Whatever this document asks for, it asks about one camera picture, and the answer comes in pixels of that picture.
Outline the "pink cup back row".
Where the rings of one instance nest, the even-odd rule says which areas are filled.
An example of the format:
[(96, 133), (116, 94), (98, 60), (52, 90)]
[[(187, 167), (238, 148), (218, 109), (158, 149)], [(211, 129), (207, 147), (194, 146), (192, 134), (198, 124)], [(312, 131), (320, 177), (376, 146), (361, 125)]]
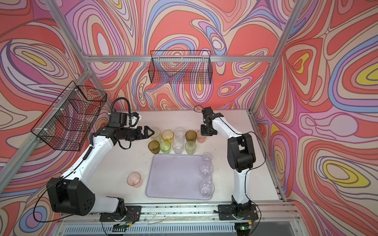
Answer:
[(197, 142), (198, 143), (204, 143), (206, 141), (206, 138), (207, 138), (206, 136), (203, 136), (201, 134), (200, 130), (197, 132)]

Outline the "pale green textured cup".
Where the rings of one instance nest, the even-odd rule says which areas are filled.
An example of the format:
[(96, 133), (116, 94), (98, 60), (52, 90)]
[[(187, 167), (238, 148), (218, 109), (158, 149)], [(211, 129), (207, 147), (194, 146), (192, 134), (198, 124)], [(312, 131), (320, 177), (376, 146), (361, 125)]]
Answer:
[(196, 150), (196, 143), (193, 141), (188, 141), (185, 144), (185, 150), (188, 155), (193, 155)]

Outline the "small clear cup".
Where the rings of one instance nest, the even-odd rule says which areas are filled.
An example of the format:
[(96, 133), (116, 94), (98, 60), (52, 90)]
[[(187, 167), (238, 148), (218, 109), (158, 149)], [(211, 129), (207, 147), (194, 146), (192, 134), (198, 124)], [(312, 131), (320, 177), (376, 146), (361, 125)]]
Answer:
[(212, 159), (213, 159), (213, 156), (212, 156), (211, 153), (209, 153), (209, 152), (206, 152), (206, 153), (204, 153), (204, 154), (202, 155), (202, 160), (203, 160), (204, 162), (211, 162)]

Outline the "large clear cup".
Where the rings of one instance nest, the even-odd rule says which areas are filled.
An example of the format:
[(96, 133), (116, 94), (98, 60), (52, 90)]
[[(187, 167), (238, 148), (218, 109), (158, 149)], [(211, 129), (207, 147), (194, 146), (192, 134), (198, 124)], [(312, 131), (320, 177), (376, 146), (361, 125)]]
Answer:
[(198, 188), (204, 198), (211, 198), (215, 191), (215, 186), (211, 181), (202, 181)]

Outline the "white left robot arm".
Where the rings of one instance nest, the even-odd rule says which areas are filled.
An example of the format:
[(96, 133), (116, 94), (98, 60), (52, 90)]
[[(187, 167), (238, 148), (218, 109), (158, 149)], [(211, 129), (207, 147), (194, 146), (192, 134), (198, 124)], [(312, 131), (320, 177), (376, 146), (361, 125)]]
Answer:
[(148, 127), (102, 127), (91, 135), (85, 153), (59, 178), (52, 178), (46, 185), (53, 212), (85, 216), (92, 213), (127, 214), (124, 199), (97, 197), (89, 188), (89, 180), (105, 155), (121, 140), (133, 142), (154, 135)]

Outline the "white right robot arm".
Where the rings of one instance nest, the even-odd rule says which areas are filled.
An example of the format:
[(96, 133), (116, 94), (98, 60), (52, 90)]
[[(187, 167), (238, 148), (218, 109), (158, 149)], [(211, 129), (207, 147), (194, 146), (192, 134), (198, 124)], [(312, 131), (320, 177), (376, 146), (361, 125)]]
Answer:
[(248, 193), (250, 170), (256, 162), (253, 138), (249, 133), (241, 133), (232, 127), (221, 113), (214, 113), (211, 107), (202, 109), (203, 136), (222, 135), (227, 139), (227, 161), (234, 170), (234, 191), (231, 196), (234, 206), (250, 204)]

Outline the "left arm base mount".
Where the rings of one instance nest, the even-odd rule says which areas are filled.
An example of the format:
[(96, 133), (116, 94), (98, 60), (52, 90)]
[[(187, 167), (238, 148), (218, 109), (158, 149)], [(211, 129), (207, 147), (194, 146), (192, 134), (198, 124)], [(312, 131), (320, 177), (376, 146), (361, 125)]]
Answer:
[(117, 209), (113, 213), (101, 213), (100, 222), (126, 222), (135, 223), (139, 221), (142, 206), (125, 206), (124, 209)]

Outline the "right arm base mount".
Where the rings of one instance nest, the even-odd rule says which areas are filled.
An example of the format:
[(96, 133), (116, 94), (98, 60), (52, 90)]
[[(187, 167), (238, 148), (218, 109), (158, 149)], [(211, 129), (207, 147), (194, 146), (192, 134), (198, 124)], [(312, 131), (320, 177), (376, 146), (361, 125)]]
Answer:
[(249, 220), (255, 222), (259, 219), (258, 211), (254, 204), (229, 204), (218, 205), (218, 209), (214, 210), (218, 214), (220, 220)]

